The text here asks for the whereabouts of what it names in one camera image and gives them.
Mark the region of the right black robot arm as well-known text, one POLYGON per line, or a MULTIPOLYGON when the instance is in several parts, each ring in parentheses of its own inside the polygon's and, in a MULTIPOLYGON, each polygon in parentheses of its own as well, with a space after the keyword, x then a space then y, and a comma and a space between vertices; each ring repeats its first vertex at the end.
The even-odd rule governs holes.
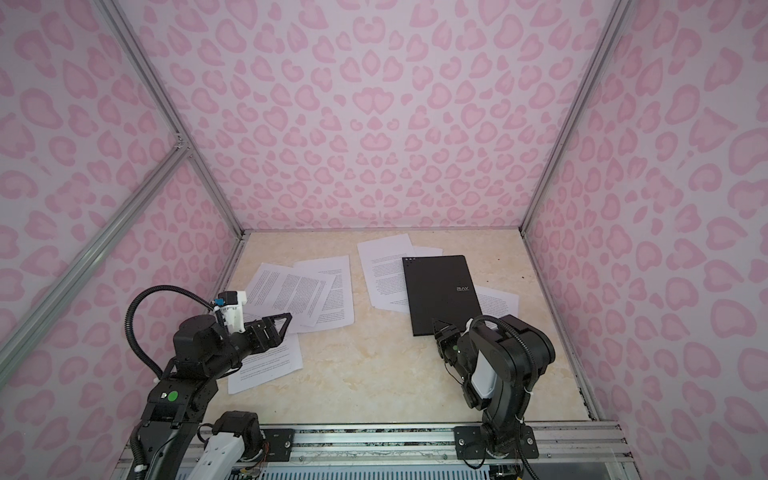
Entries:
POLYGON ((433 333, 444 364, 459 375, 468 407, 482 413, 486 452, 536 458, 525 414, 534 386, 556 359, 549 337, 514 315, 480 315, 463 327, 435 321, 433 333))

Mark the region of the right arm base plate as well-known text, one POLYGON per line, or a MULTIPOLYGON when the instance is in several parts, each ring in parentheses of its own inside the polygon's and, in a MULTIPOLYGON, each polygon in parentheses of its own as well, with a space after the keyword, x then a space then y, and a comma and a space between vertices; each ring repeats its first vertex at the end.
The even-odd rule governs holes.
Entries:
POLYGON ((492 446, 481 432, 479 424, 457 426, 452 429, 456 457, 459 460, 527 460, 538 459, 540 452, 533 429, 522 425, 509 441, 492 446))

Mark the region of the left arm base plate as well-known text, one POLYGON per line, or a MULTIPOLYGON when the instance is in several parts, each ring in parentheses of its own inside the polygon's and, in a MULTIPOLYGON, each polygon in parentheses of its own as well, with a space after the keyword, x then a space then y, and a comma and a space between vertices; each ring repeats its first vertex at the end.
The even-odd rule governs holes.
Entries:
POLYGON ((295 440, 295 429, 267 428, 262 430, 262 439, 246 445, 242 434, 220 432, 208 440, 204 453, 232 460, 234 463, 288 462, 295 440))

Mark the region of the black file folder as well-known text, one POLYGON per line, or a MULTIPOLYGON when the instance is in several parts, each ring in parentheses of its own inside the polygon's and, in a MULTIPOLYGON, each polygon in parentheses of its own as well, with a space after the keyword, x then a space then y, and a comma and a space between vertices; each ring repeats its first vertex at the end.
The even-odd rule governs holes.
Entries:
POLYGON ((482 314, 465 256, 403 257, 402 266, 414 337, 448 325, 463 329, 482 314))

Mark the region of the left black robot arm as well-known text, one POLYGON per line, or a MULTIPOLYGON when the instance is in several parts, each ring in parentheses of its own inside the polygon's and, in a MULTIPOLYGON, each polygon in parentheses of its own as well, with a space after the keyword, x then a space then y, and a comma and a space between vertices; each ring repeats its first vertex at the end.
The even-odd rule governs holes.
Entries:
POLYGON ((218 392, 218 380, 238 371, 251 355, 280 346, 292 321, 289 313, 263 317, 230 333, 212 313, 181 323, 175 356, 147 397, 129 437, 132 479, 173 479, 218 392))

